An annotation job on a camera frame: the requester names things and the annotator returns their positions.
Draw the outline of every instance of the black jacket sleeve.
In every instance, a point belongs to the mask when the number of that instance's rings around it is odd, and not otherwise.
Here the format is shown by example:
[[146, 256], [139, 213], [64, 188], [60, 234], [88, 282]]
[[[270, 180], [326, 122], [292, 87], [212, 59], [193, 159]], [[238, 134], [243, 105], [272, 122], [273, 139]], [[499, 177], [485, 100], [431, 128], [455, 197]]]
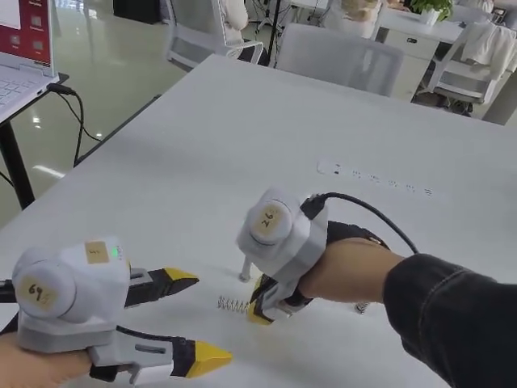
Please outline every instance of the black jacket sleeve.
[[388, 274], [384, 302], [404, 349], [450, 386], [517, 387], [517, 285], [414, 255]]

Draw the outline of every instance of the tan label sticker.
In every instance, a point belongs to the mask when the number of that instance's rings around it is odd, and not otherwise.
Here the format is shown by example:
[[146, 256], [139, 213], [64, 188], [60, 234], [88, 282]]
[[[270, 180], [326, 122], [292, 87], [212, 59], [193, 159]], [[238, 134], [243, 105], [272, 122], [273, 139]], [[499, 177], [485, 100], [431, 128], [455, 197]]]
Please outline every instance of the tan label sticker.
[[25, 276], [17, 290], [17, 294], [44, 311], [52, 308], [57, 299], [57, 293], [50, 287], [42, 285], [30, 276]]
[[110, 261], [106, 244], [103, 241], [90, 241], [84, 244], [88, 264], [104, 264]]
[[276, 205], [268, 205], [262, 209], [257, 221], [253, 226], [253, 231], [263, 236], [269, 236], [282, 219], [283, 213]]

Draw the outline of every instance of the glossy tiled floor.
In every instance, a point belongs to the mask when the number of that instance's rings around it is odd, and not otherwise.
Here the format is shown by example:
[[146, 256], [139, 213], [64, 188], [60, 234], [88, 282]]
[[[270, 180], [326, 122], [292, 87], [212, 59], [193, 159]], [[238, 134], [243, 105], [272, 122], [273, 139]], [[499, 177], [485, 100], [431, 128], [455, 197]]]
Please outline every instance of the glossy tiled floor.
[[[105, 137], [185, 74], [164, 59], [165, 25], [116, 18], [112, 0], [55, 2], [57, 68], [82, 97], [86, 128], [94, 136]], [[78, 123], [61, 99], [48, 95], [13, 125], [36, 197], [41, 196], [71, 170]], [[86, 138], [83, 152], [93, 144]], [[6, 171], [2, 158], [0, 171]], [[13, 190], [0, 179], [0, 227], [18, 212]]]

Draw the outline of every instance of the human hand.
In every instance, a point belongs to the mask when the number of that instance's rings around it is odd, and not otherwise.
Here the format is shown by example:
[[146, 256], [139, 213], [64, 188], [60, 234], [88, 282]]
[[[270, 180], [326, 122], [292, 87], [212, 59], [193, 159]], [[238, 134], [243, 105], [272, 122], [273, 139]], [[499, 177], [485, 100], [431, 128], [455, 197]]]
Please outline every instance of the human hand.
[[0, 335], [0, 386], [57, 388], [90, 372], [86, 351], [43, 354], [21, 349], [16, 333]]
[[298, 287], [305, 297], [382, 303], [385, 278], [401, 260], [376, 242], [348, 238], [331, 243]]

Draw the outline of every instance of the laptop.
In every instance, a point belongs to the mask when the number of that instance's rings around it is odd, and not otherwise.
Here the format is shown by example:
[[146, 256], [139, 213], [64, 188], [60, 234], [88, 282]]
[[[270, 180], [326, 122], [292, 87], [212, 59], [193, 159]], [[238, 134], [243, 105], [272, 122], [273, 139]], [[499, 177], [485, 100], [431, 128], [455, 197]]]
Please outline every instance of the laptop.
[[52, 50], [52, 0], [0, 0], [0, 123], [59, 76]]

